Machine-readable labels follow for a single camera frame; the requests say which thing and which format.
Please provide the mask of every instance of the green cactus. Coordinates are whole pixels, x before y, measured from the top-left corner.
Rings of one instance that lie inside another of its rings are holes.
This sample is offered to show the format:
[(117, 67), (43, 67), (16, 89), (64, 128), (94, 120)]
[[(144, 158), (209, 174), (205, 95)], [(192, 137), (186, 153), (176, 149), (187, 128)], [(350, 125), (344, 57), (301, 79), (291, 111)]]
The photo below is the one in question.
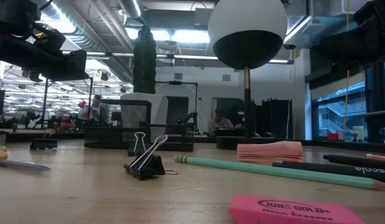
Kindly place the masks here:
[(142, 27), (135, 41), (133, 75), (135, 93), (155, 94), (156, 42), (147, 26)]

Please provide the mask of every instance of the lamp shade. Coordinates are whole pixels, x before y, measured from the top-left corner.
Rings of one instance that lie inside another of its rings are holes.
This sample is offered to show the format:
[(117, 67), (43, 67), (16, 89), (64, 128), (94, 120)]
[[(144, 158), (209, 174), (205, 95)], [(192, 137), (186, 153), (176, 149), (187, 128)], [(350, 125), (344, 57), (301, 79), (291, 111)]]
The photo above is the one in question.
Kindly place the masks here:
[(281, 49), (287, 17), (280, 0), (221, 0), (209, 21), (215, 55), (242, 70), (268, 63)]

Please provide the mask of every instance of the pink eraser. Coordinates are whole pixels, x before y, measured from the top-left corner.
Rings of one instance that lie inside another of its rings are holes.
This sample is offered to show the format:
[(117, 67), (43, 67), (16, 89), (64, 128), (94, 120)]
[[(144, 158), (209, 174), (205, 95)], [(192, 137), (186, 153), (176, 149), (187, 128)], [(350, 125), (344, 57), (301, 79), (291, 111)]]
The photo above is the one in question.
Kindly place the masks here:
[(231, 216), (239, 224), (365, 224), (342, 205), (234, 195)]

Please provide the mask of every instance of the person sitting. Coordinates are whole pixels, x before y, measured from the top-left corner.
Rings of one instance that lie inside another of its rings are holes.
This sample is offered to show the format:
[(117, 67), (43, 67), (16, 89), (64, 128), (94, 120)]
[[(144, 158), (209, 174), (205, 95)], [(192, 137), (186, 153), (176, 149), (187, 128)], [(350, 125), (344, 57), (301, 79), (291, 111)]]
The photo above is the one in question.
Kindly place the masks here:
[(213, 118), (208, 123), (208, 135), (209, 137), (215, 137), (215, 130), (217, 128), (233, 128), (231, 121), (225, 118), (224, 111), (215, 110)]
[[(101, 104), (101, 96), (95, 95), (93, 98), (93, 103), (91, 104), (90, 108), (90, 119), (94, 119), (95, 121), (100, 120), (100, 104)], [(88, 106), (84, 106), (82, 110), (79, 111), (78, 117), (80, 119), (87, 120), (87, 112), (88, 112)]]

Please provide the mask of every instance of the mint green pencil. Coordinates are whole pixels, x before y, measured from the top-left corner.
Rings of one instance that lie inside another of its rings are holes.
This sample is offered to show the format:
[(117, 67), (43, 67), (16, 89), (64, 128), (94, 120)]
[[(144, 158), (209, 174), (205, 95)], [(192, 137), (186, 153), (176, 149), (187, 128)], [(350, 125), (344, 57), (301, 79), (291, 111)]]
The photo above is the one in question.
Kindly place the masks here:
[(240, 162), (220, 161), (216, 159), (204, 159), (187, 156), (174, 156), (175, 162), (186, 164), (195, 164), (222, 169), (239, 170), (244, 172), (253, 172), (257, 174), (276, 175), (280, 177), (290, 177), (302, 180), (312, 180), (329, 184), (339, 184), (350, 187), (359, 187), (364, 189), (385, 189), (385, 183), (366, 177), (354, 177), (340, 174), (328, 174), (323, 172), (314, 172), (307, 170), (288, 169), (281, 167), (262, 166), (256, 164), (245, 164)]

